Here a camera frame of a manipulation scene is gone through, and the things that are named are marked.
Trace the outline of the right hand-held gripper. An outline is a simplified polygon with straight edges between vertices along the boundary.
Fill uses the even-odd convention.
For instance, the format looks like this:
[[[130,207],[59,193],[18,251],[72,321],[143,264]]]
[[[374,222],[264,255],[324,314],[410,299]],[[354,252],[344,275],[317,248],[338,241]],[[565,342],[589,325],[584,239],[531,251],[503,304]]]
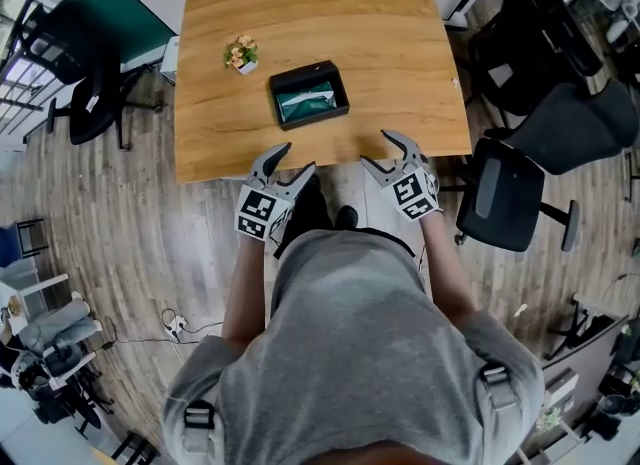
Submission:
[[[421,155],[418,144],[397,131],[382,130],[381,133],[401,150],[402,159],[380,162],[360,156],[364,169],[380,186],[385,186],[385,195],[407,220],[416,221],[441,212],[439,181]]]

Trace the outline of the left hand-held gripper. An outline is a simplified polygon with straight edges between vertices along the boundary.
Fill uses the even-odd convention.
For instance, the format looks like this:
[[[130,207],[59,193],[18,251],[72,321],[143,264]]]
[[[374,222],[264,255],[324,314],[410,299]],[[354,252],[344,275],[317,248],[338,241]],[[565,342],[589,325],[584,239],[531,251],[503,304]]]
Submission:
[[[287,183],[272,178],[291,142],[275,145],[258,156],[245,179],[235,208],[235,230],[260,241],[267,241],[284,224],[296,198],[316,170],[311,162]]]

